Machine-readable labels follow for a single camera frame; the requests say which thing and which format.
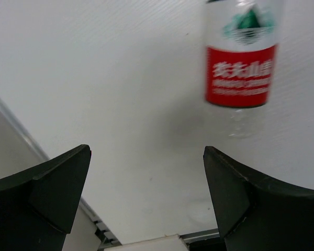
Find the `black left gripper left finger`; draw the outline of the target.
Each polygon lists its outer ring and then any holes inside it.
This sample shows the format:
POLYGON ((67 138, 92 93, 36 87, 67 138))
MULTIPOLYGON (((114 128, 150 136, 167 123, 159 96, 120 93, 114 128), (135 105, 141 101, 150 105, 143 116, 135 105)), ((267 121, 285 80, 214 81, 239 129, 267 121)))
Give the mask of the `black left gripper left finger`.
POLYGON ((82 144, 0 179, 0 250, 62 250, 91 155, 90 147, 82 144))

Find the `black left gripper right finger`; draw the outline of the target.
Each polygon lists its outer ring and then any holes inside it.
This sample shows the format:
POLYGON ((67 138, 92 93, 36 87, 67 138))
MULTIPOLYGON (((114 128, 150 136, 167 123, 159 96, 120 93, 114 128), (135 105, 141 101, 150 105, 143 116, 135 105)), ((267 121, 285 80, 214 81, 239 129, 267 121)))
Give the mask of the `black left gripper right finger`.
POLYGON ((204 168, 227 250, 314 250, 314 190, 205 147, 204 168))

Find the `red label plastic bottle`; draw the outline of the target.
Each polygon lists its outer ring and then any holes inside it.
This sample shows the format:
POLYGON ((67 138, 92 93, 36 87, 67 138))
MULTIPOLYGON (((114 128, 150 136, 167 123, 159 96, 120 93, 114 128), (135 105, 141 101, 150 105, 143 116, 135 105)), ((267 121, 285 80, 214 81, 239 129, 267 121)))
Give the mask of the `red label plastic bottle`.
POLYGON ((205 101, 217 132, 247 136, 259 126, 273 81, 284 1, 205 3, 205 101))

